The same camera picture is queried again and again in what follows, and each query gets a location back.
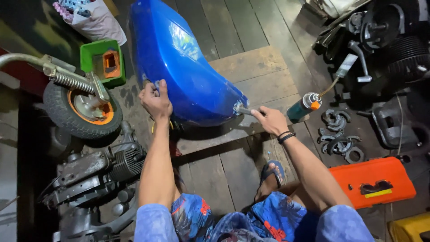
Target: blue sleeve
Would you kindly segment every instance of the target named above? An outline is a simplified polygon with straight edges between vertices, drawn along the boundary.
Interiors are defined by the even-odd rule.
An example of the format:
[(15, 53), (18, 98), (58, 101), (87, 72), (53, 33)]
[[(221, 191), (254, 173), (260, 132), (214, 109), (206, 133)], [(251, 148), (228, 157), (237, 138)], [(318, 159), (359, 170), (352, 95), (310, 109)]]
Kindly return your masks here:
[(363, 219), (346, 205), (329, 208), (319, 218), (316, 242), (375, 242)]
[(160, 204), (137, 210), (134, 242), (178, 242), (170, 211)]

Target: hand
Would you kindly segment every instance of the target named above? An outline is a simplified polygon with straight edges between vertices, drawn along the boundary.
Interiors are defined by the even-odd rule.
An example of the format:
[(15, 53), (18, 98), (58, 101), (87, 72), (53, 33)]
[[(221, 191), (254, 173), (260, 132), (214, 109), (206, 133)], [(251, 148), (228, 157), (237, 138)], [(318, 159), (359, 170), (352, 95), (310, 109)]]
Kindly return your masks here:
[(260, 111), (253, 109), (251, 114), (262, 124), (264, 130), (270, 134), (279, 136), (285, 131), (289, 131), (287, 119), (279, 110), (261, 106)]
[(167, 84), (164, 79), (160, 81), (160, 93), (153, 83), (148, 83), (139, 93), (140, 104), (154, 118), (156, 124), (169, 126), (173, 106), (167, 96)]

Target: orange toolbox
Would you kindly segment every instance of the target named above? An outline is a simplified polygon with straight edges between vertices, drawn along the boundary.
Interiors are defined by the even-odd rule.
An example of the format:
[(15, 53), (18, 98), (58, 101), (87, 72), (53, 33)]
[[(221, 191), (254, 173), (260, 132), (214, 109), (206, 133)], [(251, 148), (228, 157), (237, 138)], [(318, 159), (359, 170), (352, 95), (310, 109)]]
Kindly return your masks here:
[(329, 169), (355, 209), (410, 199), (417, 194), (402, 162), (376, 158)]

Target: blue fuel tank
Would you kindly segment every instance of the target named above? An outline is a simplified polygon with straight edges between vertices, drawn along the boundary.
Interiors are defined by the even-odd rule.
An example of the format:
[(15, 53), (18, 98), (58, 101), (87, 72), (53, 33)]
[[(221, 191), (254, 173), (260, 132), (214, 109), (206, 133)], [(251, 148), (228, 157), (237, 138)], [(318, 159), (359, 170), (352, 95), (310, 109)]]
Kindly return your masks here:
[(233, 107), (249, 101), (205, 60), (187, 22), (160, 0), (131, 6), (133, 62), (138, 80), (165, 79), (172, 119), (202, 127), (235, 118)]

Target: black tire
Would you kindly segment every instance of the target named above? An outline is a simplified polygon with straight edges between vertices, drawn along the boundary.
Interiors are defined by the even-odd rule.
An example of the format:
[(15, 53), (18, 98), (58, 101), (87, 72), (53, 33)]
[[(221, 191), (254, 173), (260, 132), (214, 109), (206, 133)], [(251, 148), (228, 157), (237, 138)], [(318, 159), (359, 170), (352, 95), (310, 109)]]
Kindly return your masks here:
[(56, 85), (51, 81), (43, 92), (46, 112), (57, 126), (64, 128), (73, 136), (89, 140), (103, 138), (119, 128), (123, 120), (123, 112), (118, 101), (109, 91), (114, 116), (107, 124), (89, 123), (75, 113), (68, 101), (68, 91), (68, 88)]

